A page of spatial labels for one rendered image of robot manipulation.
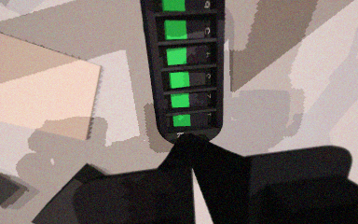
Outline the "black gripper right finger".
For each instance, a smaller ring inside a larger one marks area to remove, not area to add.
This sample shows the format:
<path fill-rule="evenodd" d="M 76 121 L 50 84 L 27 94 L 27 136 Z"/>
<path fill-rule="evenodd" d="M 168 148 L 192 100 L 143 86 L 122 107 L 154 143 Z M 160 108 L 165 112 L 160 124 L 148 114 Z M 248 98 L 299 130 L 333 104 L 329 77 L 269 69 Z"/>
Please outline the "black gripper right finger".
<path fill-rule="evenodd" d="M 193 133 L 190 160 L 213 224 L 258 224 L 267 185 L 327 175 L 349 178 L 352 154 L 317 146 L 242 156 Z"/>

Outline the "dark grey switch panel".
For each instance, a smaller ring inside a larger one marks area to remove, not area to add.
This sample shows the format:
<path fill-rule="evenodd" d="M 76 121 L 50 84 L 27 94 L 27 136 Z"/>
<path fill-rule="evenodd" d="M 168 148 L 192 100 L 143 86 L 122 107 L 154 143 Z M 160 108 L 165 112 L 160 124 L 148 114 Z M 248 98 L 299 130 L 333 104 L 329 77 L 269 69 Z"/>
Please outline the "dark grey switch panel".
<path fill-rule="evenodd" d="M 223 126 L 225 0 L 140 0 L 158 132 L 207 141 Z"/>

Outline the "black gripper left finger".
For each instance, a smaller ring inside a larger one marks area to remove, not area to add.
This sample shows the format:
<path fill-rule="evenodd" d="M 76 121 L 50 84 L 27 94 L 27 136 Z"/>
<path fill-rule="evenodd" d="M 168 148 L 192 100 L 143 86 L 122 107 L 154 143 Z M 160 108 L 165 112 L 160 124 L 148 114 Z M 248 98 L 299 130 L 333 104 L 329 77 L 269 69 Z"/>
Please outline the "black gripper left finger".
<path fill-rule="evenodd" d="M 158 168 L 100 175 L 73 196 L 79 224 L 137 224 L 179 217 L 196 224 L 189 140 L 180 134 Z"/>

